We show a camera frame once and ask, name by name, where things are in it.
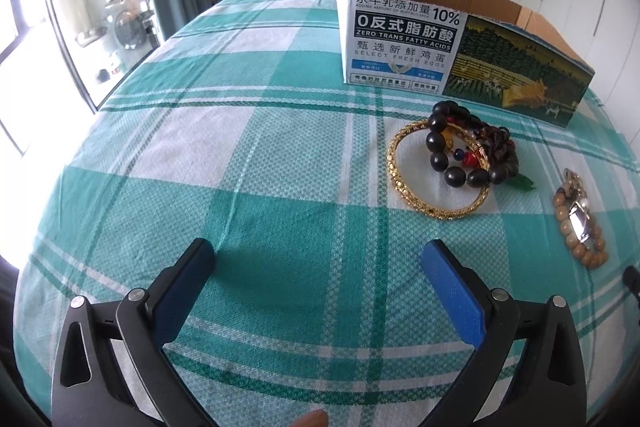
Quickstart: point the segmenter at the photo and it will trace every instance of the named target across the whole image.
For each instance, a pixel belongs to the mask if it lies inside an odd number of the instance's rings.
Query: green and white checkered fabric
[[[472,349],[420,271],[439,237],[489,287],[567,299],[593,414],[640,344],[621,280],[640,259],[635,158],[591,93],[566,130],[468,104],[511,129],[537,190],[500,186],[465,219],[430,219],[389,185],[385,151],[436,101],[343,84],[335,0],[225,0],[199,16],[108,100],[60,176],[15,307],[31,397],[49,412],[74,295],[120,299],[205,237],[216,272],[166,352],[220,425],[287,425],[317,407],[334,427],[418,425]],[[473,198],[436,177],[421,139],[399,150],[405,177],[432,201]],[[596,271],[572,259],[554,217],[565,167],[609,245]]]

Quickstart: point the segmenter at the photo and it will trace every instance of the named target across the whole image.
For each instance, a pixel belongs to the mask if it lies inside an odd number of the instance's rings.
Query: black bead bracelet
[[[465,167],[472,168],[472,171],[466,174],[459,166],[449,166],[449,157],[446,154],[447,141],[442,134],[449,123],[462,127],[482,144],[489,158],[488,171],[478,168],[478,158],[473,152],[465,152],[462,149],[453,151],[453,159],[462,162]],[[488,183],[499,185],[507,178],[518,175],[520,163],[511,133],[506,127],[493,127],[484,123],[466,107],[458,105],[453,100],[436,103],[427,124],[430,132],[425,142],[431,152],[431,168],[437,172],[444,172],[445,182],[450,187],[462,187],[465,182],[473,188],[480,188]]]

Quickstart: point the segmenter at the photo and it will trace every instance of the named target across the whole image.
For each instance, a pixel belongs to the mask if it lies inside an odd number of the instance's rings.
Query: open cardboard box
[[[567,126],[593,70],[509,0],[337,0],[348,84],[462,98]]]

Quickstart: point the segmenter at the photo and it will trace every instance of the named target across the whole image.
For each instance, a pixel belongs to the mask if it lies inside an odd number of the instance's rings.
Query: field illustration
[[[592,76],[541,41],[470,16],[442,94],[565,127]]]

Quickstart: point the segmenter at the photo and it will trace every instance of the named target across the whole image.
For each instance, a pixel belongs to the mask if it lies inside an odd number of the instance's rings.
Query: bracelet
[[[450,187],[462,187],[467,183],[470,187],[480,188],[491,182],[499,185],[507,178],[513,178],[520,171],[515,144],[506,127],[492,127],[472,115],[466,107],[452,100],[438,102],[433,106],[433,114],[427,119],[431,132],[425,140],[431,152],[430,163],[434,171],[444,172],[444,179]],[[478,158],[474,152],[462,149],[453,151],[453,159],[462,162],[473,170],[468,174],[458,166],[449,167],[446,150],[449,144],[443,136],[447,124],[455,123],[470,132],[477,140],[484,140],[482,149],[489,157],[488,168],[478,168]]]
[[[436,206],[425,203],[418,196],[416,196],[404,183],[404,180],[402,179],[402,176],[398,171],[398,166],[396,165],[396,148],[398,147],[398,144],[411,133],[427,129],[429,127],[430,126],[428,120],[420,120],[402,127],[402,129],[391,140],[389,149],[386,152],[386,170],[389,177],[391,178],[394,188],[398,192],[400,192],[402,198],[415,210],[418,210],[418,212],[426,214],[429,217],[435,217],[436,219],[458,219],[459,217],[463,217],[466,216],[466,214],[472,213],[481,204],[484,203],[484,200],[489,194],[489,184],[484,184],[480,188],[478,197],[469,206],[459,208],[457,210],[445,210],[443,208],[437,208]],[[471,149],[478,158],[479,166],[482,169],[487,170],[489,168],[489,158],[478,140],[470,136],[462,127],[452,122],[447,122],[446,130],[452,131],[459,138],[465,141],[467,147],[469,147],[469,149]]]
[[[596,218],[589,213],[589,200],[582,180],[569,169],[564,170],[564,179],[552,199],[564,243],[584,266],[589,269],[600,267],[609,258],[605,250],[607,243]],[[593,249],[585,244],[588,239],[593,240]]]

